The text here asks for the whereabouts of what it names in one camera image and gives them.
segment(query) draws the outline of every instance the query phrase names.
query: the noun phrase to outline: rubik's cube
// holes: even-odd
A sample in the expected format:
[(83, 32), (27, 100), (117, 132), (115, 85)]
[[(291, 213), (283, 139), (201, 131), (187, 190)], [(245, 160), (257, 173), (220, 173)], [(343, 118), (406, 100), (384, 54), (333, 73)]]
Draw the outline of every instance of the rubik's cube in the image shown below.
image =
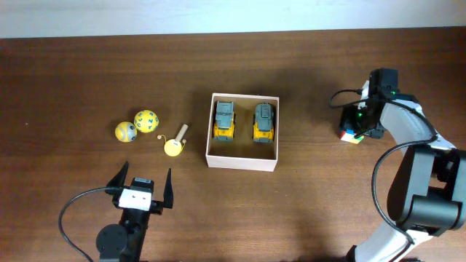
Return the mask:
[(355, 138), (355, 135), (355, 132), (351, 129), (342, 130), (340, 139), (350, 143), (359, 144), (359, 142), (364, 138), (364, 135), (361, 135), (359, 138)]

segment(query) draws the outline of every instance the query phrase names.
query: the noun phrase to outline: toy truck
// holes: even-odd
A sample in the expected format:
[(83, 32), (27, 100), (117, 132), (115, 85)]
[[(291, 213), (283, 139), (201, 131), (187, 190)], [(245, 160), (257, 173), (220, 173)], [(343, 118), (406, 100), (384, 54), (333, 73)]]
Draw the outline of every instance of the toy truck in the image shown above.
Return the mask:
[(259, 143), (274, 141), (274, 111), (272, 105), (261, 103), (256, 106), (253, 118), (253, 139)]
[(217, 102), (216, 122), (213, 125), (213, 138), (220, 141), (233, 141), (234, 102)]

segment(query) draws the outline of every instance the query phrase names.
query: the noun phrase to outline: white box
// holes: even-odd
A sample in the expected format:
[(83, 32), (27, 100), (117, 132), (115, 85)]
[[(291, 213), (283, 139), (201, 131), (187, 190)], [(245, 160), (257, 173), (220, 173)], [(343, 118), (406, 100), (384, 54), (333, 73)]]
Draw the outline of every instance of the white box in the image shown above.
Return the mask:
[[(217, 101), (234, 102), (237, 115), (232, 142), (213, 139), (213, 114)], [(253, 115), (259, 103), (270, 103), (275, 110), (273, 143), (253, 141)], [(260, 95), (212, 94), (205, 158), (209, 167), (272, 172), (278, 162), (279, 98)]]

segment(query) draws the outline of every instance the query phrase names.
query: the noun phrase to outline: cable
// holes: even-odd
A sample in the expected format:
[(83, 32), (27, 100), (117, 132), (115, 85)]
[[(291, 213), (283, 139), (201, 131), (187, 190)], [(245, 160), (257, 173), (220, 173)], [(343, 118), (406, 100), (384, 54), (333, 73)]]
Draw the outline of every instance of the cable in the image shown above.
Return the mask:
[(401, 149), (401, 148), (405, 148), (405, 147), (408, 147), (408, 146), (415, 146), (415, 145), (423, 145), (423, 144), (429, 144), (429, 143), (432, 143), (434, 141), (437, 140), (438, 136), (437, 136), (437, 131), (435, 130), (434, 126), (432, 126), (432, 124), (429, 122), (429, 120), (427, 120), (427, 118), (425, 116), (423, 116), (421, 113), (419, 113), (418, 111), (416, 111), (416, 109), (413, 109), (407, 105), (404, 105), (402, 103), (398, 103), (398, 102), (394, 102), (392, 100), (386, 100), (386, 99), (373, 99), (373, 98), (367, 98), (367, 99), (363, 99), (363, 100), (358, 100), (358, 101), (354, 101), (354, 102), (351, 102), (351, 103), (347, 103), (347, 104), (344, 104), (344, 105), (338, 105), (338, 106), (332, 106), (331, 104), (331, 101), (334, 97), (336, 97), (338, 94), (342, 93), (342, 92), (356, 92), (358, 93), (357, 90), (341, 90), (341, 91), (338, 91), (336, 92), (335, 94), (332, 95), (332, 97), (330, 98), (330, 100), (328, 101), (328, 106), (330, 106), (330, 108), (343, 108), (343, 107), (346, 107), (346, 106), (351, 106), (351, 105), (355, 105), (357, 103), (362, 103), (362, 102), (367, 102), (367, 101), (375, 101), (375, 102), (378, 102), (378, 103), (390, 103), (390, 104), (393, 104), (395, 106), (399, 106), (401, 108), (404, 108), (406, 110), (408, 110), (409, 112), (411, 112), (412, 114), (416, 115), (419, 119), (421, 119), (426, 125), (427, 125), (427, 128), (429, 128), (429, 131), (432, 133), (432, 137), (430, 139), (427, 139), (427, 140), (418, 140), (418, 141), (411, 141), (411, 142), (407, 142), (407, 143), (402, 143), (400, 145), (396, 145), (392, 148), (390, 148), (389, 150), (387, 150), (384, 154), (382, 154), (382, 156), (379, 158), (379, 160), (377, 160), (377, 163), (374, 167), (374, 171), (372, 172), (372, 179), (371, 179), (371, 193), (372, 193), (372, 199), (374, 201), (374, 205), (376, 206), (376, 209), (377, 209), (377, 212), (380, 214), (380, 216), (382, 217), (382, 219), (390, 226), (392, 227), (394, 230), (400, 232), (401, 234), (403, 234), (406, 239), (407, 239), (407, 244), (405, 245), (405, 247), (395, 256), (393, 257), (390, 261), (396, 261), (396, 259), (398, 259), (400, 256), (402, 256), (402, 254), (404, 254), (407, 250), (409, 250), (409, 248), (411, 247), (411, 245), (415, 245), (414, 243), (414, 240), (413, 238), (407, 233), (405, 232), (404, 230), (400, 229), (398, 226), (396, 226), (384, 213), (384, 211), (381, 209), (380, 207), (380, 204), (379, 204), (379, 200), (377, 199), (377, 191), (376, 191), (376, 179), (377, 179), (377, 172), (379, 171), (379, 168), (380, 166), (382, 165), (382, 162), (387, 158), (387, 156), (389, 156), (391, 153), (393, 153), (394, 151), (397, 151), (398, 149)]
[(70, 199), (66, 204), (65, 206), (63, 207), (63, 209), (61, 210), (60, 212), (60, 216), (58, 216), (58, 228), (60, 229), (60, 233), (61, 235), (63, 236), (63, 238), (65, 239), (65, 241), (72, 247), (74, 248), (76, 251), (78, 251), (81, 255), (83, 255), (89, 262), (94, 262), (91, 257), (86, 254), (86, 252), (84, 252), (83, 250), (81, 250), (79, 247), (77, 247), (69, 238), (68, 236), (66, 236), (64, 230), (63, 230), (63, 226), (61, 224), (61, 221), (63, 219), (63, 214), (65, 214), (65, 211), (66, 209), (75, 201), (77, 200), (78, 198), (80, 197), (83, 197), (87, 194), (90, 194), (90, 193), (95, 193), (95, 192), (99, 192), (99, 191), (119, 191), (121, 190), (121, 188), (118, 188), (118, 187), (103, 187), (103, 188), (94, 188), (94, 189), (90, 189), (88, 191), (85, 191), (85, 192), (82, 192), (80, 194), (78, 194), (77, 196), (73, 197), (72, 199)]

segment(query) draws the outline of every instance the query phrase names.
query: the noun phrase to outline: yellow ball with white dots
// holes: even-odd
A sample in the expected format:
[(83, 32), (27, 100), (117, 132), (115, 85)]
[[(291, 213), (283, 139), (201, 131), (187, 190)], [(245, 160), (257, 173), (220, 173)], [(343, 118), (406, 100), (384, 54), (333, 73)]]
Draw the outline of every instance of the yellow ball with white dots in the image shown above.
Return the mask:
[(159, 126), (159, 118), (150, 110), (142, 110), (134, 117), (134, 125), (141, 132), (152, 132)]
[(138, 131), (131, 122), (121, 122), (115, 128), (115, 136), (122, 142), (131, 142), (136, 139)]

